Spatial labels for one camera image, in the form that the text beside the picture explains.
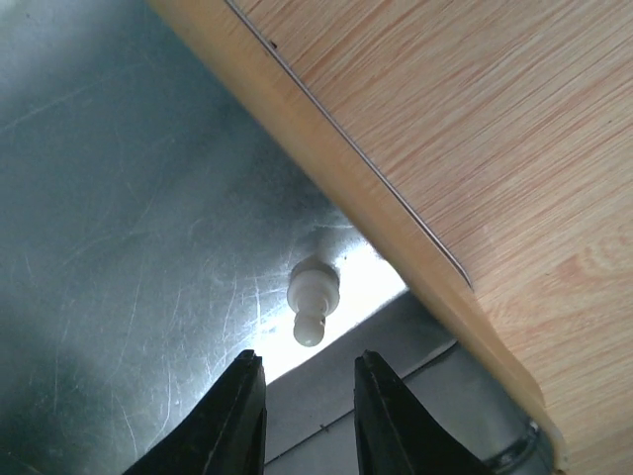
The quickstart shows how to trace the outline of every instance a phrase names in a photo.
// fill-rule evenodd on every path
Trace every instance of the wooden board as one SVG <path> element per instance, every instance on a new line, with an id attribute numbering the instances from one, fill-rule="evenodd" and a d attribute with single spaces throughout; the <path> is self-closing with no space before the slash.
<path id="1" fill-rule="evenodd" d="M 578 473 L 633 465 L 633 2 L 238 0 L 457 255 Z"/>

